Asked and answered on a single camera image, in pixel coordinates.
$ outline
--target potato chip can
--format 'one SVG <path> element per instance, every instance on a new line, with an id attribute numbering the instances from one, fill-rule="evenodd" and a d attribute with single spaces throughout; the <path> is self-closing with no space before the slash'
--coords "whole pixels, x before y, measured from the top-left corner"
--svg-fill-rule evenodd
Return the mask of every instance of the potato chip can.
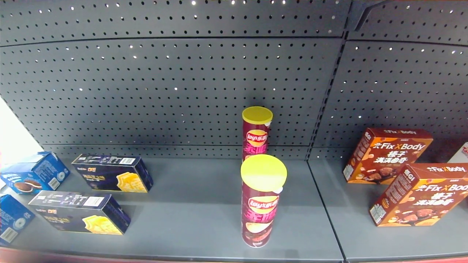
<path id="1" fill-rule="evenodd" d="M 241 222 L 247 245 L 260 248 L 270 239 L 286 177 L 286 166 L 271 155 L 253 155 L 242 163 Z"/>
<path id="2" fill-rule="evenodd" d="M 254 106 L 246 108 L 242 112 L 242 118 L 244 119 L 242 161 L 244 161 L 252 155 L 266 153 L 273 113 L 267 108 Z"/>

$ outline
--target product packaging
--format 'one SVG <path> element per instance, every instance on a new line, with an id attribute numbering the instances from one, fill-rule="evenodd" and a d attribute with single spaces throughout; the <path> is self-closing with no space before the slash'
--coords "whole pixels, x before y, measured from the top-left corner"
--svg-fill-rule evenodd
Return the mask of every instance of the product packaging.
<path id="1" fill-rule="evenodd" d="M 95 190 L 147 193 L 153 186 L 139 156 L 82 154 L 72 164 Z"/>
<path id="2" fill-rule="evenodd" d="M 0 178 L 19 194 L 56 190 L 70 171 L 52 152 L 38 152 L 21 162 L 5 165 Z"/>
<path id="3" fill-rule="evenodd" d="M 0 247 L 8 247 L 33 218 L 13 196 L 0 196 Z"/>
<path id="4" fill-rule="evenodd" d="M 468 142 L 466 142 L 448 162 L 449 163 L 468 162 Z"/>
<path id="5" fill-rule="evenodd" d="M 414 163 L 432 142 L 420 129 L 367 128 L 343 174 L 348 183 L 390 184 L 406 163 Z"/>
<path id="6" fill-rule="evenodd" d="M 468 195 L 468 163 L 406 164 L 370 209 L 377 226 L 431 226 Z"/>
<path id="7" fill-rule="evenodd" d="M 41 191 L 29 205 L 62 231 L 123 235 L 130 224 L 110 194 Z"/>
<path id="8" fill-rule="evenodd" d="M 279 194 L 286 182 L 286 166 L 276 157 L 258 154 L 241 166 L 242 238 L 259 248 L 270 239 Z"/>
<path id="9" fill-rule="evenodd" d="M 249 107 L 242 112 L 243 144 L 242 161 L 255 154 L 264 154 L 267 150 L 268 133 L 273 113 L 264 107 Z"/>

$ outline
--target barcode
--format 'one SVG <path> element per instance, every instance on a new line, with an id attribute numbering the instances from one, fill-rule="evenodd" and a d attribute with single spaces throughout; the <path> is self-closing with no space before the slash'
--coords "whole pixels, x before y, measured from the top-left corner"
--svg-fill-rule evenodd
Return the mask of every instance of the barcode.
<path id="1" fill-rule="evenodd" d="M 3 234 L 0 235 L 0 238 L 5 240 L 8 243 L 11 243 L 17 235 L 18 235 L 18 232 L 16 232 L 12 228 L 7 228 L 5 232 L 3 232 Z"/>
<path id="2" fill-rule="evenodd" d="M 371 216 L 374 221 L 379 224 L 382 221 L 383 216 L 385 215 L 385 210 L 380 205 L 374 205 L 371 208 Z"/>
<path id="3" fill-rule="evenodd" d="M 88 199 L 83 205 L 84 206 L 99 206 L 102 200 L 104 200 L 103 197 L 88 197 Z"/>
<path id="4" fill-rule="evenodd" d="M 123 158 L 119 164 L 132 164 L 135 158 Z"/>
<path id="5" fill-rule="evenodd" d="M 351 177 L 352 173 L 354 172 L 354 169 L 352 168 L 351 165 L 346 165 L 346 167 L 344 168 L 344 171 L 343 171 L 343 174 L 344 174 L 344 177 L 349 180 L 349 178 Z"/>
<path id="6" fill-rule="evenodd" d="M 60 182 L 55 179 L 55 178 L 52 178 L 52 180 L 49 182 L 49 186 L 52 187 L 52 189 L 57 189 L 57 187 L 60 185 Z"/>

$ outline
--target pegboard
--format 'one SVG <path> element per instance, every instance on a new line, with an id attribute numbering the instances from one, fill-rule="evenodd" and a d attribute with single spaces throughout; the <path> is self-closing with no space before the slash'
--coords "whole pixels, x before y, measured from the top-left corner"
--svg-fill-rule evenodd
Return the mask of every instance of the pegboard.
<path id="1" fill-rule="evenodd" d="M 467 52 L 449 45 L 346 42 L 313 146 L 354 148 L 366 127 L 389 127 L 426 129 L 434 136 L 431 149 L 458 149 L 460 142 L 448 142 L 468 138 Z"/>
<path id="2" fill-rule="evenodd" d="M 117 39 L 3 47 L 1 95 L 41 144 L 308 146 L 339 38 Z"/>
<path id="3" fill-rule="evenodd" d="M 0 45 L 134 37 L 340 37 L 349 0 L 0 2 Z"/>
<path id="4" fill-rule="evenodd" d="M 45 145 L 45 151 L 75 158 L 81 153 L 103 155 L 141 155 L 153 158 L 240 159 L 241 146 L 129 146 L 129 145 Z M 304 160 L 307 146 L 270 146 L 268 154 L 282 160 Z"/>
<path id="5" fill-rule="evenodd" d="M 350 28 L 349 39 L 468 45 L 466 1 L 389 1 L 364 19 L 358 31 Z"/>

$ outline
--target white box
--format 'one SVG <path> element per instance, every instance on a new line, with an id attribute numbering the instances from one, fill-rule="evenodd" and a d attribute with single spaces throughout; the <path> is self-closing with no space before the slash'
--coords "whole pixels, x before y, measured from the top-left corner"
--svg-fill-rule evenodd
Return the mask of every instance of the white box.
<path id="1" fill-rule="evenodd" d="M 448 163 L 468 162 L 468 142 L 466 142 L 460 150 L 448 161 Z"/>

